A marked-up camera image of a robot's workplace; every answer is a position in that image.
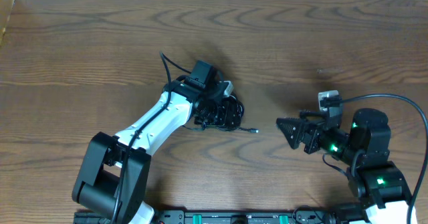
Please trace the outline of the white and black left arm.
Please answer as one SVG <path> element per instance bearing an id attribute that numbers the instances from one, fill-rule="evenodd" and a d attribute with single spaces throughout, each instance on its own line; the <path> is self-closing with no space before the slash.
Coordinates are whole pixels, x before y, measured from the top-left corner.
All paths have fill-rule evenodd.
<path id="1" fill-rule="evenodd" d="M 158 102 L 128 128 L 89 142 L 72 199 L 110 223 L 150 223 L 144 202 L 152 156 L 191 118 L 202 128 L 235 130 L 243 108 L 230 81 L 181 77 L 168 83 Z"/>

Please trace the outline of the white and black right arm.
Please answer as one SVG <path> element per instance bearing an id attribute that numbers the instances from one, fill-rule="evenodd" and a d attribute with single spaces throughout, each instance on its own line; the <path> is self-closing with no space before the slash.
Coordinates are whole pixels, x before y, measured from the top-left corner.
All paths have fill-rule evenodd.
<path id="1" fill-rule="evenodd" d="M 414 223 L 411 192 L 403 173 L 389 159 L 391 129 L 384 112 L 361 108 L 349 132 L 341 129 L 342 108 L 302 111 L 298 118 L 278 118 L 291 148 L 307 154 L 325 150 L 347 165 L 341 170 L 358 200 L 327 212 L 323 223 Z"/>

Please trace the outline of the brown cardboard panel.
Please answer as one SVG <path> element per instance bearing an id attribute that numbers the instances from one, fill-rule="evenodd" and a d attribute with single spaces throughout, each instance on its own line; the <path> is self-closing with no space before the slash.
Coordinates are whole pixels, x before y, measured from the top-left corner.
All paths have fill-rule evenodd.
<path id="1" fill-rule="evenodd" d="M 15 0 L 0 0 L 0 42 L 3 41 Z"/>

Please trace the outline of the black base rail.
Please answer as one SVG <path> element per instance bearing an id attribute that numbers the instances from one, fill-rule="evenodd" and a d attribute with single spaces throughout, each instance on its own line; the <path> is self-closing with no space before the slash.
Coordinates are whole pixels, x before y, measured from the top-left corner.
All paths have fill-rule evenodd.
<path id="1" fill-rule="evenodd" d="M 338 224 L 342 221 L 321 210 L 297 209 L 290 212 L 190 212 L 158 211 L 149 224 Z"/>

